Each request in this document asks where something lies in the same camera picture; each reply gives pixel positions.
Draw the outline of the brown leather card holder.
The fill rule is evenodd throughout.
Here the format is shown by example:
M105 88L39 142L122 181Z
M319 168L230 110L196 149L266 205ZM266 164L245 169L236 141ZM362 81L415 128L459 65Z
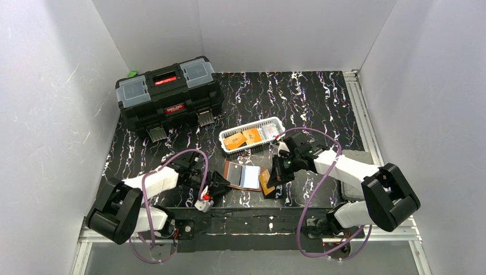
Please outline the brown leather card holder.
M226 179L228 173L228 165L230 161L225 162L224 178ZM245 191L261 191L260 181L258 176L262 172L262 168L259 166L243 165L242 177L240 187L232 186L231 188L245 190Z

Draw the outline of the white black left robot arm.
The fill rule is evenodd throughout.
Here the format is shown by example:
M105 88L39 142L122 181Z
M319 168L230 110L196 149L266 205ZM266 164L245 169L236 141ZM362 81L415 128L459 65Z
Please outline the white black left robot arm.
M150 233L150 246L155 244L157 233L173 236L177 232L173 213L151 206L152 197L186 186L194 192L193 206L206 213L216 198L230 190L230 182L223 175L218 171L201 170L200 161L209 165L209 158L203 151L188 149L143 175L106 180L85 217L86 227L118 245L144 232Z

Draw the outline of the black credit card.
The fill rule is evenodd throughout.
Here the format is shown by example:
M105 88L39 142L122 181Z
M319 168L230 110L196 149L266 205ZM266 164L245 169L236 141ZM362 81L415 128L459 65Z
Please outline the black credit card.
M242 171L243 171L243 165L229 162L226 179L230 182L232 186L240 187Z

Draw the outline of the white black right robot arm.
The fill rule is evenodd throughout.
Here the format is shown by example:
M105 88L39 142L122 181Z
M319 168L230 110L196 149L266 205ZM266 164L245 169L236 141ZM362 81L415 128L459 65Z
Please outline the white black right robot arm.
M359 162L325 145L313 146L300 133L278 135L272 144L277 153L272 158L269 185L291 182L296 172L306 170L360 190L360 200L337 205L315 222L316 229L338 234L355 226L376 225L392 232L421 207L418 196L395 164L376 166Z

